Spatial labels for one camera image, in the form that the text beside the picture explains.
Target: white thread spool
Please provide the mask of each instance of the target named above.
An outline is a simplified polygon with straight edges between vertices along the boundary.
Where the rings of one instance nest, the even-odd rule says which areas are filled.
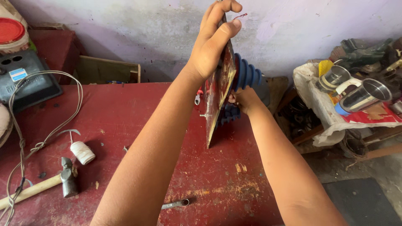
[[[95,154],[82,141],[71,144],[70,150],[74,153],[81,164],[86,165],[95,158]]]

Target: black battery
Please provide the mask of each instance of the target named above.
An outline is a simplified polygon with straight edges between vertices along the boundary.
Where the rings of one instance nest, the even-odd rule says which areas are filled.
[[[0,57],[0,101],[8,105],[18,82],[27,75],[49,70],[33,50],[24,50]],[[41,74],[28,78],[14,99],[14,112],[19,112],[63,93],[52,74]]]

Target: electrical cable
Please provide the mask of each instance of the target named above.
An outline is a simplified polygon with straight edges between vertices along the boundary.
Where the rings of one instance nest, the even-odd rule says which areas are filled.
[[[25,147],[25,139],[22,135],[21,129],[17,123],[17,120],[15,119],[14,113],[13,113],[13,105],[14,105],[14,99],[15,99],[15,95],[16,93],[20,90],[20,88],[23,87],[23,85],[27,82],[28,78],[34,77],[34,76],[38,76],[38,75],[42,75],[42,74],[61,74],[61,75],[65,75],[68,77],[71,77],[72,79],[74,79],[77,82],[77,88],[78,88],[78,104],[77,104],[77,109],[74,112],[74,114],[68,118],[65,122],[63,122],[62,124],[60,124],[59,126],[57,126],[47,137],[43,142],[37,143],[35,145],[34,148],[31,149],[31,152],[25,157],[25,153],[24,153],[24,147]],[[82,99],[83,99],[83,90],[82,90],[82,85],[80,83],[80,81],[78,81],[76,78],[74,78],[73,76],[71,76],[68,73],[62,72],[62,71],[55,71],[55,70],[49,70],[49,71],[39,71],[39,72],[34,72],[31,73],[29,75],[27,75],[25,78],[23,78],[22,80],[20,80],[17,83],[17,86],[15,87],[15,90],[13,92],[13,94],[10,97],[10,100],[8,102],[8,107],[10,108],[10,113],[12,116],[12,120],[14,122],[14,127],[18,133],[18,136],[20,138],[20,142],[19,142],[19,146],[20,146],[20,163],[18,163],[18,165],[15,166],[15,168],[11,171],[10,176],[8,177],[7,180],[7,196],[8,196],[8,202],[9,205],[4,209],[3,213],[0,215],[0,220],[3,218],[3,216],[5,215],[5,213],[8,211],[8,216],[7,216],[7,220],[5,223],[5,226],[8,226],[14,216],[15,213],[15,208],[14,208],[14,204],[15,204],[15,200],[17,199],[17,197],[20,195],[20,193],[23,190],[23,185],[25,182],[25,160],[27,158],[29,158],[33,153],[37,152],[38,150],[40,150],[41,148],[43,148],[46,145],[47,140],[54,135],[57,131],[59,131],[62,127],[64,127],[67,123],[69,123],[80,111],[81,109],[81,105],[82,105]],[[15,191],[15,195],[13,197],[11,197],[10,194],[10,187],[11,187],[11,180],[12,180],[12,175],[14,174],[15,170],[21,167],[21,183],[19,185],[19,187],[16,189]]]

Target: hand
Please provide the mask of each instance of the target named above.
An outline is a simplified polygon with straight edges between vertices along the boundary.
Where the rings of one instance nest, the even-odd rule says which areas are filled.
[[[251,112],[259,107],[264,107],[260,98],[257,96],[253,88],[249,86],[245,90],[239,89],[237,92],[229,94],[229,103],[236,104],[240,110],[250,116]]]
[[[225,12],[240,12],[242,5],[235,0],[215,1],[205,12],[200,32],[187,63],[205,81],[214,72],[219,57],[228,43],[241,29],[240,20],[232,20],[219,26]]]

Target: person's left hand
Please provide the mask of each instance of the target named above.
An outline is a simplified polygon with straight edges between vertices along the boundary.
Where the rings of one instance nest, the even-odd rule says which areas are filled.
[[[235,0],[215,1],[205,12],[201,21],[200,32],[187,65],[206,80],[218,65],[220,55],[228,43],[241,29],[240,20],[222,24],[219,22],[225,12],[240,12],[242,5]]]

